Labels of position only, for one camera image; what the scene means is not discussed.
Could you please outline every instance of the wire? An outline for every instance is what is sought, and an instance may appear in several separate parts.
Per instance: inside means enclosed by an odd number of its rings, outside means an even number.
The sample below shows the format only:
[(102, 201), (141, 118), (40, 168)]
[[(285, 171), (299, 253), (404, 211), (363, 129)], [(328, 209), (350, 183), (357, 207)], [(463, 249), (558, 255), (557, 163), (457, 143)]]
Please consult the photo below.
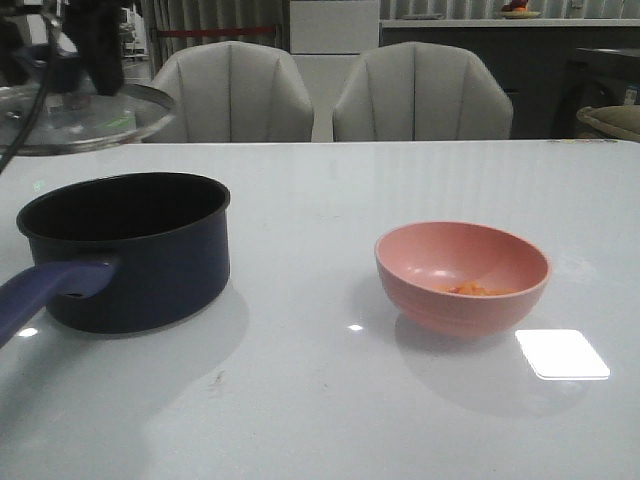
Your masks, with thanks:
[(51, 26), (50, 22), (45, 23), (47, 25), (47, 40), (49, 44), (49, 59), (47, 61), (47, 66), (44, 69), (44, 73), (40, 81), (40, 88), (38, 89), (36, 98), (33, 101), (31, 110), (27, 115), (27, 119), (18, 132), (18, 135), (16, 135), (16, 138), (14, 138), (13, 142), (11, 142), (11, 144), (2, 154), (2, 158), (0, 158), (0, 174), (4, 171), (7, 165), (9, 165), (9, 162), (13, 159), (16, 153), (18, 153), (18, 150), (20, 150), (22, 145), (24, 145), (24, 142), (29, 137), (29, 134), (33, 130), (33, 127), (35, 127), (38, 116), (42, 111), (44, 101), (47, 98), (49, 85), (51, 84), (51, 80), (53, 79), (54, 66), (58, 59), (58, 43), (56, 41), (53, 27)]

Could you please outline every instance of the saucepan handle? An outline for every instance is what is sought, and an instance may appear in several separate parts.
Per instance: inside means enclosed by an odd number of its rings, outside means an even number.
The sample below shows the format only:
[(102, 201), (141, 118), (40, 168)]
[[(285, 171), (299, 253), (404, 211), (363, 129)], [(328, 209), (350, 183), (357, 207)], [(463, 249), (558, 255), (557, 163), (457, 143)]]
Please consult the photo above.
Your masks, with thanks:
[(108, 261), (51, 262), (13, 277), (0, 287), (0, 347), (54, 296), (95, 295), (109, 284), (115, 270)]

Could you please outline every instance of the chair backrest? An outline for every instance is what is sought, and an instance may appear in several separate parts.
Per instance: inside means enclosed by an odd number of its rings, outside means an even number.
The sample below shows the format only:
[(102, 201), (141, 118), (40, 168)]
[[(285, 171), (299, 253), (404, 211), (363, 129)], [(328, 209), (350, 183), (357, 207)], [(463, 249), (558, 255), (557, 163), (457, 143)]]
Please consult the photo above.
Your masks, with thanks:
[(362, 53), (333, 110), (336, 141), (509, 138), (513, 107), (461, 48), (406, 42)]
[(293, 57), (242, 42), (186, 48), (151, 83), (176, 118), (147, 142), (307, 142), (313, 106)]

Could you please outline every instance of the curtain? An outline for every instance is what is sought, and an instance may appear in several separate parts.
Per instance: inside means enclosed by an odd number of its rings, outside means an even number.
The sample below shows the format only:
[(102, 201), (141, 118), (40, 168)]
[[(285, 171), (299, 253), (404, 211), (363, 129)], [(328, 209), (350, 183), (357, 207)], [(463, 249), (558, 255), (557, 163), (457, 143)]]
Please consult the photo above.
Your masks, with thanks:
[[(282, 47), (283, 1), (287, 0), (142, 0), (153, 71), (157, 72), (167, 58), (178, 50), (205, 43), (240, 40)], [(192, 38), (162, 38), (155, 34), (165, 30), (217, 30), (272, 25), (278, 26), (279, 38), (272, 33)]]

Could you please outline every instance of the glass lid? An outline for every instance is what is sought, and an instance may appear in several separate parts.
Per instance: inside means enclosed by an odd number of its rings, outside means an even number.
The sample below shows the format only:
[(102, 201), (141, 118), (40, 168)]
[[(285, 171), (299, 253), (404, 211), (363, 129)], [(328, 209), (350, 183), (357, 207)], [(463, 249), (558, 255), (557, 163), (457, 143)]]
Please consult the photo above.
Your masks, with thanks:
[[(0, 152), (18, 135), (37, 85), (0, 88)], [(124, 85), (116, 95), (91, 89), (49, 93), (34, 129), (18, 155), (61, 155), (133, 143), (173, 118), (173, 99), (143, 85)]]

